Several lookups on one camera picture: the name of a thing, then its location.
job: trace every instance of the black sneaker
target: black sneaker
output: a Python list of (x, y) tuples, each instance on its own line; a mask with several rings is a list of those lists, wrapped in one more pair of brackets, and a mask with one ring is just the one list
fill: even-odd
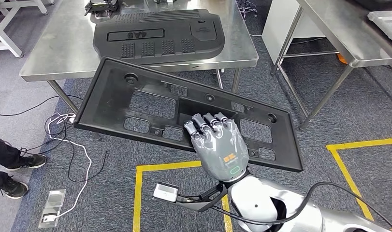
[(22, 167), (27, 168), (40, 168), (46, 163), (46, 156), (44, 155), (33, 155), (33, 156), (21, 156), (19, 161), (10, 167), (6, 167), (8, 171), (16, 171)]
[(28, 193), (29, 187), (25, 183), (14, 181), (11, 177), (8, 177), (0, 187), (0, 190), (1, 193), (4, 191), (5, 196), (11, 199), (19, 199)]

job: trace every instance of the white power cord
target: white power cord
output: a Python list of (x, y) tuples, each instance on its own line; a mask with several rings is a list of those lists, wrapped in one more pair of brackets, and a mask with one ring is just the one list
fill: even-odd
[(57, 121), (56, 124), (60, 124), (60, 123), (62, 123), (62, 122), (64, 122), (64, 121), (66, 121), (66, 120), (69, 120), (70, 122), (73, 122), (73, 120), (74, 120), (74, 118), (76, 117), (76, 115), (73, 114), (73, 113), (63, 114), (63, 115), (61, 115), (61, 114), (59, 114), (59, 113), (54, 113), (54, 115), (58, 115), (58, 117), (56, 117), (55, 119), (51, 119), (51, 120), (49, 121), (49, 123), (48, 123), (48, 128), (47, 128), (47, 129), (48, 129), (48, 132), (49, 132), (49, 138), (55, 139), (55, 140), (64, 141), (64, 142), (69, 142), (69, 143), (72, 143), (72, 144), (74, 144), (74, 145), (76, 145), (76, 146), (82, 147), (83, 150), (84, 150), (84, 152), (85, 152), (85, 155), (86, 155), (87, 159), (89, 160), (89, 166), (87, 167), (87, 170), (86, 170), (86, 181), (85, 181), (85, 184), (83, 184), (83, 187), (82, 187), (82, 189), (80, 190), (78, 196), (76, 197), (75, 203), (73, 204), (72, 208), (70, 208), (69, 210), (67, 210), (67, 211), (65, 211), (65, 212), (63, 212), (63, 213), (61, 213), (61, 214), (59, 214), (59, 215), (57, 215), (57, 216), (55, 216), (55, 215), (49, 215), (49, 216), (48, 216), (48, 215), (47, 215), (47, 216), (44, 217), (44, 222), (54, 221), (54, 220), (57, 219), (58, 217), (61, 217), (61, 216), (65, 215), (65, 214), (69, 213), (70, 211), (72, 211), (72, 210), (76, 207), (76, 204), (78, 203), (79, 197), (80, 197), (80, 195), (82, 194), (83, 190), (85, 189), (85, 187), (86, 187), (86, 185), (87, 185), (87, 179), (88, 179), (88, 177), (89, 177), (89, 170), (90, 170), (90, 167), (92, 166), (92, 160), (90, 159), (89, 155), (87, 155), (87, 151), (86, 151), (85, 146), (80, 145), (80, 144), (77, 144), (77, 143), (75, 143), (75, 142), (73, 142), (73, 141), (69, 141), (69, 140), (65, 140), (65, 139), (60, 139), (60, 138), (53, 138), (53, 137), (51, 136), (51, 130), (50, 130), (50, 125), (51, 125), (51, 123)]

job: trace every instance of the orange logo on robot hand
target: orange logo on robot hand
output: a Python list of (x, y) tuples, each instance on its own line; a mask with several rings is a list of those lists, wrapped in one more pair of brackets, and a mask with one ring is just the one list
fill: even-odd
[(224, 157), (223, 160), (225, 163), (229, 162), (230, 160), (234, 159), (235, 155), (233, 153), (229, 154), (228, 156)]

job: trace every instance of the yellow floor tape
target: yellow floor tape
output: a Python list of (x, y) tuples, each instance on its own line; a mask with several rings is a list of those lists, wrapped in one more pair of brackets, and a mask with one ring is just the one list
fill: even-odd
[[(358, 190), (357, 185), (355, 184), (351, 175), (349, 174), (347, 168), (345, 167), (345, 164), (341, 160), (341, 157), (339, 156), (337, 150), (359, 148), (359, 147), (368, 147), (368, 146), (380, 146), (380, 145), (392, 145), (392, 139), (380, 139), (380, 140), (353, 142), (353, 143), (346, 143), (346, 144), (327, 145), (327, 149), (333, 155), (333, 157), (334, 157), (336, 163), (338, 164), (338, 167), (341, 170), (342, 175), (344, 175), (344, 178), (347, 181), (349, 187), (351, 188), (351, 190), (355, 194), (357, 194), (359, 196), (362, 196), (362, 195), (361, 195), (360, 191)], [(358, 199), (357, 199), (357, 202), (360, 205), (365, 217), (367, 219), (373, 221), (374, 219), (372, 218), (371, 212), (369, 211), (368, 207)]]
[[(180, 169), (180, 168), (194, 168), (194, 167), (201, 167), (201, 166), (202, 164), (200, 161), (136, 166), (136, 184), (134, 188), (134, 206), (133, 206), (133, 232), (140, 231), (140, 209), (142, 204), (143, 172), (164, 171), (164, 170), (172, 170), (172, 169)], [(221, 204), (224, 210), (227, 211), (230, 210), (229, 200), (227, 195), (221, 199)], [(233, 232), (232, 220), (227, 215), (224, 215), (224, 229), (225, 232)]]

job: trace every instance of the metal table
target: metal table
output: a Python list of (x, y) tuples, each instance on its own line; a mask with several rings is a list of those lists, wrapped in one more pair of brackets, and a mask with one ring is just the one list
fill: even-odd
[[(220, 16), (225, 34), (223, 51), (211, 59), (149, 65), (163, 72), (236, 68), (232, 92), (237, 92), (241, 68), (257, 65), (258, 54), (234, 0), (177, 0), (156, 4), (152, 0), (123, 0), (122, 13), (207, 9)], [(26, 81), (48, 81), (76, 112), (77, 107), (56, 80), (92, 78), (99, 64), (93, 48), (95, 24), (84, 16), (86, 0), (64, 0), (52, 16), (19, 75)]]
[[(369, 11), (356, 2), (350, 0), (297, 0), (297, 2), (300, 4), (300, 8), (295, 15), (271, 73), (275, 74), (277, 68), (280, 69), (306, 116), (306, 120), (300, 126), (303, 129), (318, 114), (354, 68), (378, 65), (390, 65), (392, 68), (392, 41), (373, 22), (368, 20)], [(337, 51), (286, 55), (291, 37), (303, 11), (314, 21)], [(340, 53), (348, 65), (318, 105), (311, 113), (308, 113), (287, 74), (281, 67), (281, 62), (284, 58), (336, 53)]]

